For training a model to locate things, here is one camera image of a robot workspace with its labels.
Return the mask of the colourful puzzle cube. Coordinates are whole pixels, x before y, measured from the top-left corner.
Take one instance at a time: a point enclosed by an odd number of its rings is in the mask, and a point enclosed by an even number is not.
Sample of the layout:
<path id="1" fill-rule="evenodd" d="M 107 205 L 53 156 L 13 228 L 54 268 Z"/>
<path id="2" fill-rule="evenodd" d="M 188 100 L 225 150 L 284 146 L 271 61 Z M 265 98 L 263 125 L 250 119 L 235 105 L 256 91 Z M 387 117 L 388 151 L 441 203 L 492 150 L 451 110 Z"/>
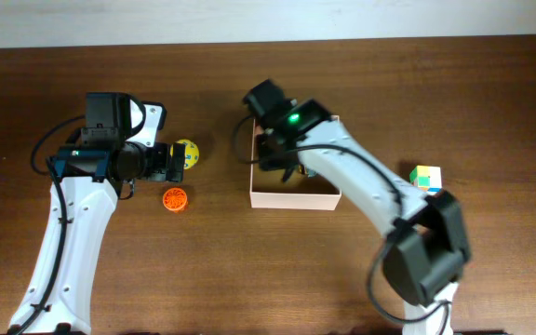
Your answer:
<path id="1" fill-rule="evenodd" d="M 409 174 L 409 182 L 428 194 L 442 190 L 441 167 L 416 166 Z"/>

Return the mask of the grey yellow toy truck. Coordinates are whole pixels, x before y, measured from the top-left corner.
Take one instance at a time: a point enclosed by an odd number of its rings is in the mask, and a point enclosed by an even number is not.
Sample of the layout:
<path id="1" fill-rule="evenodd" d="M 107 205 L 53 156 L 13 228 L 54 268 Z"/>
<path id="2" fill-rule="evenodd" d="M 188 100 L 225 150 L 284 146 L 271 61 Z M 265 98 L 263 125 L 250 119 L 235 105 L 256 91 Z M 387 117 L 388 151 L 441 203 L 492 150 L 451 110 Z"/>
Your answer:
<path id="1" fill-rule="evenodd" d="M 317 175 L 317 173 L 314 170 L 312 170 L 312 169 L 310 169 L 310 168 L 308 168 L 308 167 L 306 167 L 304 165 L 299 165 L 299 172 L 303 176 L 305 176 L 307 178 L 313 178 L 313 177 L 315 177 Z"/>

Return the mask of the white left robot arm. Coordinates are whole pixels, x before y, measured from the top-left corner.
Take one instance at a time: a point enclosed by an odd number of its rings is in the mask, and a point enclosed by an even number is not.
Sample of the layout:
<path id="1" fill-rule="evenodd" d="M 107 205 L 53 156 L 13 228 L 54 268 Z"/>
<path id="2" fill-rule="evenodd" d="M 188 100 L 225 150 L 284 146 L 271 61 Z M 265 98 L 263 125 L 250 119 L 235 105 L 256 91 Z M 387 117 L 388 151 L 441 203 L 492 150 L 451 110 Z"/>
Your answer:
<path id="1" fill-rule="evenodd" d="M 119 92 L 91 92 L 83 126 L 46 160 L 47 228 L 10 334 L 88 334 L 101 243 L 123 187 L 180 182 L 185 147 L 156 139 L 167 109 Z"/>

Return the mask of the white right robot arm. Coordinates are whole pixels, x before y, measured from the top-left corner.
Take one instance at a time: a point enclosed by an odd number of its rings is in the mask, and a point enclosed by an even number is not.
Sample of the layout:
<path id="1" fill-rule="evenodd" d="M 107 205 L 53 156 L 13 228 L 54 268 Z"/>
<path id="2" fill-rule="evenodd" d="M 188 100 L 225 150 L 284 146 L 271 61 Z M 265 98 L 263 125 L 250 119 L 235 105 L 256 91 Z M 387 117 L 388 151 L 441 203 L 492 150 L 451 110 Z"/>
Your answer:
<path id="1" fill-rule="evenodd" d="M 405 334 L 451 334 L 453 299 L 471 259 L 459 201 L 403 180 L 329 118 L 298 139 L 254 125 L 252 163 L 286 161 L 315 171 L 342 192 L 382 236 L 367 274 L 376 311 Z"/>

